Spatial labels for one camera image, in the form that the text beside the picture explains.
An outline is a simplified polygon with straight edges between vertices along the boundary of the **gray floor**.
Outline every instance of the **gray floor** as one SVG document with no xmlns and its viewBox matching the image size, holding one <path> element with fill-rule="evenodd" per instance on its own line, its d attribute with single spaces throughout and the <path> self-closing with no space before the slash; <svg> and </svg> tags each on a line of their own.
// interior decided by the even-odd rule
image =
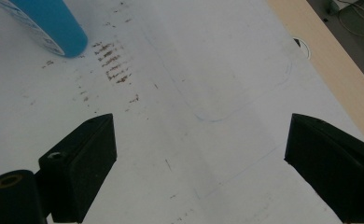
<svg viewBox="0 0 364 224">
<path fill-rule="evenodd" d="M 364 37 L 348 32 L 341 25 L 337 14 L 332 16 L 328 14 L 330 0 L 307 1 L 364 73 Z M 340 16 L 351 30 L 364 34 L 364 20 L 351 7 L 345 8 Z"/>
</svg>

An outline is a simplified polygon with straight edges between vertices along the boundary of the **white table surface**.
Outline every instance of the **white table surface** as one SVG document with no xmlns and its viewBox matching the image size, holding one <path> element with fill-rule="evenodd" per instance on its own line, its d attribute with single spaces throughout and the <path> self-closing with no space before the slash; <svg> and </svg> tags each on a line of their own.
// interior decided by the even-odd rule
<svg viewBox="0 0 364 224">
<path fill-rule="evenodd" d="M 284 161 L 290 117 L 362 134 L 266 1 L 67 4 L 90 40 L 75 59 L 0 9 L 0 174 L 113 113 L 118 161 L 84 223 L 341 223 Z"/>
</svg>

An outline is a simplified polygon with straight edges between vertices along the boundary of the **wooden surface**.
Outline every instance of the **wooden surface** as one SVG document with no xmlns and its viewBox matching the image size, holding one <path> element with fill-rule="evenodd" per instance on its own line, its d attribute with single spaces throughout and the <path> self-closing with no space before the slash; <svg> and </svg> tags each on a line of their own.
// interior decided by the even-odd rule
<svg viewBox="0 0 364 224">
<path fill-rule="evenodd" d="M 284 161 L 291 114 L 364 137 L 267 2 L 66 2 L 90 40 L 75 59 L 0 10 L 0 175 L 113 113 L 118 161 L 85 224 L 340 223 Z"/>
<path fill-rule="evenodd" d="M 318 74 L 364 134 L 364 75 L 305 0 L 268 0 L 292 36 L 311 49 Z"/>
</svg>

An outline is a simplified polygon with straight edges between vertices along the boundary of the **small black mark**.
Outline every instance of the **small black mark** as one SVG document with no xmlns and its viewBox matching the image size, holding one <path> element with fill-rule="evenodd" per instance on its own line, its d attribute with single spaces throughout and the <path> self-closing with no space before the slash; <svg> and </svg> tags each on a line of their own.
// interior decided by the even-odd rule
<svg viewBox="0 0 364 224">
<path fill-rule="evenodd" d="M 165 162 L 167 162 L 168 169 L 170 169 L 170 171 L 173 171 L 173 170 L 171 169 L 171 166 L 170 166 L 170 163 L 168 162 L 168 160 L 165 160 Z"/>
<path fill-rule="evenodd" d="M 108 61 L 106 61 L 106 63 L 104 63 L 104 64 L 102 65 L 102 67 L 105 67 L 105 66 L 109 65 L 110 63 L 112 63 L 112 62 L 116 61 L 119 57 L 120 57 L 120 55 L 117 55 L 117 56 L 115 56 L 115 57 L 110 58 Z"/>
<path fill-rule="evenodd" d="M 123 70 L 121 70 L 121 71 L 119 71 L 119 72 L 115 75 L 115 77 L 117 77 L 118 75 L 123 74 L 123 73 L 124 73 L 124 69 L 123 69 Z"/>
<path fill-rule="evenodd" d="M 100 46 L 102 44 L 103 44 L 103 42 L 98 42 L 98 43 L 95 43 L 95 44 L 91 45 L 91 47 L 95 48 L 95 47 L 98 47 L 98 46 Z"/>
<path fill-rule="evenodd" d="M 113 66 L 111 69 L 109 69 L 109 71 L 113 71 L 115 69 L 118 69 L 120 68 L 124 63 L 118 63 L 116 66 Z"/>
<path fill-rule="evenodd" d="M 118 69 L 118 68 L 120 68 L 121 67 L 121 64 L 118 64 L 118 65 L 116 65 L 116 66 L 113 66 L 113 67 L 111 67 L 107 72 L 106 72 L 106 74 L 107 75 L 109 75 L 109 72 L 110 71 L 113 71 L 113 70 L 116 70 L 116 69 Z"/>
<path fill-rule="evenodd" d="M 117 77 L 118 75 L 110 76 L 110 75 L 108 74 L 108 72 L 106 72 L 106 76 L 108 77 L 108 80 L 110 81 L 110 80 L 112 80 L 113 78 Z"/>
<path fill-rule="evenodd" d="M 95 55 L 98 55 L 99 53 L 101 53 L 102 51 L 104 51 L 104 50 L 106 50 L 106 49 L 108 49 L 110 46 L 112 46 L 112 47 L 115 47 L 115 44 L 112 44 L 112 43 L 109 43 L 109 44 L 106 44 L 106 45 L 101 45 L 101 48 L 100 49 L 98 49 L 98 51 L 95 51 L 94 52 L 94 54 Z"/>
<path fill-rule="evenodd" d="M 133 102 L 137 102 L 139 101 L 139 96 L 138 94 L 135 95 L 135 98 L 133 100 L 131 100 L 129 103 L 133 103 Z"/>
<path fill-rule="evenodd" d="M 49 66 L 49 65 L 51 65 L 51 64 L 54 64 L 54 61 L 52 61 L 52 60 L 48 60 L 48 61 L 46 62 L 46 65 L 47 65 L 47 66 Z"/>
<path fill-rule="evenodd" d="M 106 58 L 107 56 L 111 55 L 111 54 L 112 54 L 112 52 L 113 52 L 113 50 L 110 50 L 110 51 L 108 51 L 107 53 L 105 53 L 105 54 L 104 54 L 104 58 Z"/>
<path fill-rule="evenodd" d="M 127 79 L 127 76 L 124 76 L 123 78 L 119 79 L 116 83 L 125 82 Z"/>
</svg>

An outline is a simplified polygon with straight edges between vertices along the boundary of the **blue bottle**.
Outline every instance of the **blue bottle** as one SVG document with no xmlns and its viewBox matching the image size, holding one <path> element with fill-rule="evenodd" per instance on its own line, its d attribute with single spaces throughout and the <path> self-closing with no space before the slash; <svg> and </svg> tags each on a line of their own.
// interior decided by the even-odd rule
<svg viewBox="0 0 364 224">
<path fill-rule="evenodd" d="M 52 53 L 73 58 L 87 46 L 87 37 L 63 0 L 0 0 L 0 7 Z"/>
</svg>

